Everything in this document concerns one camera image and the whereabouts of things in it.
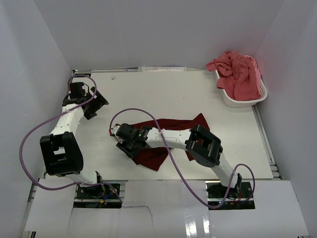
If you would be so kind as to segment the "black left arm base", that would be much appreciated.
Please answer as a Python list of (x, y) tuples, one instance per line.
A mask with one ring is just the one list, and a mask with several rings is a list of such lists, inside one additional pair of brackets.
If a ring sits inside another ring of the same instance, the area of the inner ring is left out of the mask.
[(96, 209), (119, 209), (120, 199), (124, 198), (125, 185), (123, 183), (110, 183), (109, 185), (100, 185), (97, 187), (76, 187), (74, 197), (74, 208), (96, 208)]

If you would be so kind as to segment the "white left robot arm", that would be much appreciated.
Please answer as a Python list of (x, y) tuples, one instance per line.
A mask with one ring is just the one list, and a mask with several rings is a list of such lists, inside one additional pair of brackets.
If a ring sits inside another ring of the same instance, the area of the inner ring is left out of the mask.
[(76, 141), (75, 133), (81, 118), (87, 120), (97, 116), (97, 111), (108, 101), (95, 89), (84, 82), (70, 83), (69, 94), (63, 99), (61, 116), (52, 132), (40, 139), (40, 147), (50, 176), (66, 177), (88, 185), (87, 191), (94, 198), (104, 194), (98, 172), (84, 165), (83, 155)]

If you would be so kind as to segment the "white front cover sheet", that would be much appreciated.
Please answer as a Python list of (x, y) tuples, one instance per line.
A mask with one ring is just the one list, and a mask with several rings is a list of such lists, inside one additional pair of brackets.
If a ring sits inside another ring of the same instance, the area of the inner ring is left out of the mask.
[(74, 208), (74, 189), (38, 190), (25, 230), (39, 238), (295, 238), (308, 235), (291, 182), (256, 182), (253, 209), (209, 210), (179, 180), (130, 180), (122, 208)]

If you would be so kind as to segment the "pink t-shirt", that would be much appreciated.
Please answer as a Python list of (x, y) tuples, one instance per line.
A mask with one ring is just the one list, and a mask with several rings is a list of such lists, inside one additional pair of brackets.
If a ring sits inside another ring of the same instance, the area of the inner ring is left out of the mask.
[(250, 56), (226, 51), (206, 64), (208, 71), (217, 71), (217, 88), (235, 101), (257, 100), (261, 96), (261, 73)]

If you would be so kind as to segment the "dark red t-shirt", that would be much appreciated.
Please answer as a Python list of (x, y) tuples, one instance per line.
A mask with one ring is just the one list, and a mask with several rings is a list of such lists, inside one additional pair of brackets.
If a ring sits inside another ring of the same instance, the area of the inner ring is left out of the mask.
[[(209, 129), (209, 125), (202, 113), (198, 114), (192, 120), (179, 120), (179, 119), (158, 119), (157, 122), (153, 120), (144, 121), (140, 123), (132, 124), (136, 129), (141, 129), (145, 126), (150, 126), (157, 128), (157, 126), (162, 126), (165, 130), (163, 135), (170, 149), (182, 149), (184, 150), (185, 140), (180, 140), (178, 137), (172, 137), (172, 134), (169, 133), (170, 130), (173, 131), (183, 131), (192, 129), (194, 125), (200, 124), (206, 129)], [(162, 140), (161, 135), (158, 135), (158, 142), (151, 142), (151, 147), (143, 148), (141, 151), (132, 158), (135, 164), (142, 165), (153, 171), (158, 171), (160, 166), (165, 161), (168, 156), (168, 151)]]

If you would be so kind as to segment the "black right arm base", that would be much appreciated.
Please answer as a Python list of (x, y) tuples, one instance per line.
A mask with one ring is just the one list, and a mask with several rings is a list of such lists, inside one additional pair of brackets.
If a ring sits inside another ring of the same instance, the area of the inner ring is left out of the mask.
[[(219, 205), (226, 192), (226, 187), (219, 182), (207, 182), (207, 201), (211, 206)], [(250, 182), (242, 182), (240, 191), (234, 193), (230, 191), (224, 204), (219, 210), (255, 210), (254, 198), (251, 197), (247, 202), (245, 200), (252, 195), (252, 187)]]

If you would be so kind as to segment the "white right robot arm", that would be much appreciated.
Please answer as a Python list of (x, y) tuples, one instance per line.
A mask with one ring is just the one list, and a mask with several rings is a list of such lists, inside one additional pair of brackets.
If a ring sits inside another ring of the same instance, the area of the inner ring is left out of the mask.
[(212, 169), (228, 197), (234, 198), (242, 191), (242, 177), (233, 171), (226, 160), (221, 140), (200, 124), (194, 125), (192, 129), (158, 130), (151, 126), (137, 129), (123, 123), (113, 127), (110, 134), (118, 140), (116, 146), (131, 159), (137, 157), (144, 148), (184, 150), (198, 164)]

